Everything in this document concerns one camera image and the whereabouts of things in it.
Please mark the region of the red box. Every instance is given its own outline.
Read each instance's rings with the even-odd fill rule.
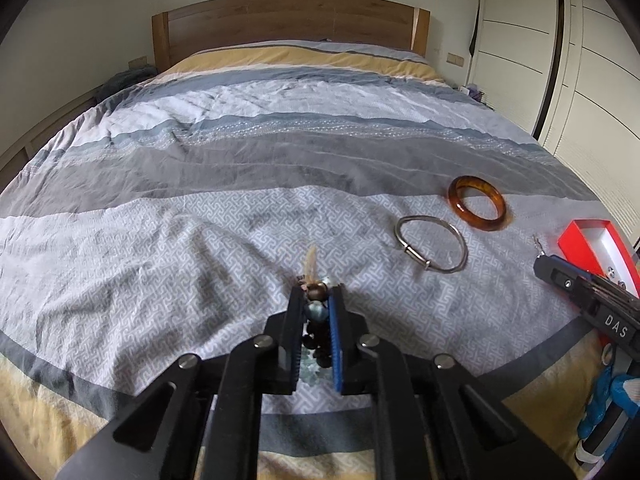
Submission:
[[[609,220],[573,220],[558,238],[558,246],[569,263],[607,277],[613,269],[614,283],[624,282],[638,298],[640,276],[626,244]]]

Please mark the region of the metal bracelet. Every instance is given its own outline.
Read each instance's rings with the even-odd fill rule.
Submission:
[[[431,260],[428,260],[427,258],[422,256],[414,248],[412,248],[411,245],[409,245],[409,242],[407,242],[402,237],[402,232],[400,231],[402,224],[411,222],[412,220],[422,220],[425,222],[433,222],[434,224],[438,224],[444,227],[449,232],[451,232],[457,238],[458,242],[460,243],[460,247],[462,248],[462,259],[460,260],[460,263],[457,264],[455,267],[451,267],[450,269],[443,269],[442,267],[434,264]],[[396,227],[394,227],[394,235],[396,236],[398,241],[402,244],[402,250],[404,250],[404,252],[407,253],[409,256],[411,256],[416,262],[424,266],[424,270],[432,269],[432,270],[435,270],[436,272],[442,272],[443,274],[451,274],[452,272],[458,272],[459,270],[462,270],[465,267],[466,259],[469,254],[469,249],[467,248],[465,239],[463,238],[460,231],[458,231],[458,229],[453,227],[453,225],[451,225],[449,222],[445,222],[444,220],[440,218],[436,218],[435,216],[426,216],[426,215],[403,216],[396,223]]]

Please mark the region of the amber bangle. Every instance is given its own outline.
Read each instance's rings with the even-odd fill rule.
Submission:
[[[498,211],[498,218],[489,219],[478,216],[466,208],[460,196],[460,190],[465,187],[472,187],[484,193],[494,203]],[[486,180],[482,180],[476,176],[459,176],[449,186],[449,203],[453,211],[469,225],[482,229],[483,231],[494,231],[499,229],[507,217],[507,205],[504,203],[504,197],[494,186]]]

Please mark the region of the bed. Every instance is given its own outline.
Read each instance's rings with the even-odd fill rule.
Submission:
[[[212,0],[154,16],[158,77],[66,126],[0,196],[0,421],[43,480],[185,352],[228,352],[281,311],[309,247],[402,351],[448,352],[572,459],[597,336],[533,275],[573,218],[610,218],[513,123],[424,59],[429,13],[383,0]],[[507,225],[447,186],[480,176]],[[479,212],[486,204],[471,196]],[[455,225],[461,272],[420,269],[401,216]],[[438,231],[410,233],[446,263]],[[366,397],[304,352],[265,396],[258,475],[372,478]]]

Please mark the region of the wooden headboard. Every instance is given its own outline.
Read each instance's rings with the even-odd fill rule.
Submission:
[[[430,13],[386,0],[209,0],[153,16],[156,66],[269,40],[369,43],[424,56]]]

